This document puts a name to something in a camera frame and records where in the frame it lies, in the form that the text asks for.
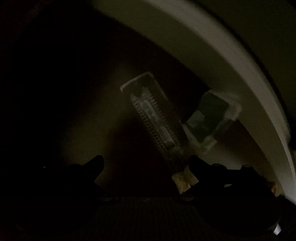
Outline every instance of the black plastic part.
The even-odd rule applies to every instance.
[[[33,235],[48,237],[75,231],[88,223],[100,205],[116,201],[106,198],[107,192],[94,183],[103,168],[103,157],[96,156],[84,165],[72,164],[59,171],[46,167],[18,171],[16,179],[10,180],[14,192],[5,195],[8,215],[19,229]]]
[[[199,182],[185,195],[195,197],[194,205],[211,226],[238,236],[274,231],[281,217],[280,205],[251,166],[227,170],[191,156],[189,168]]]
[[[296,205],[280,195],[277,197],[282,208],[282,217],[279,221],[281,232],[278,238],[284,241],[294,241],[296,237]]]

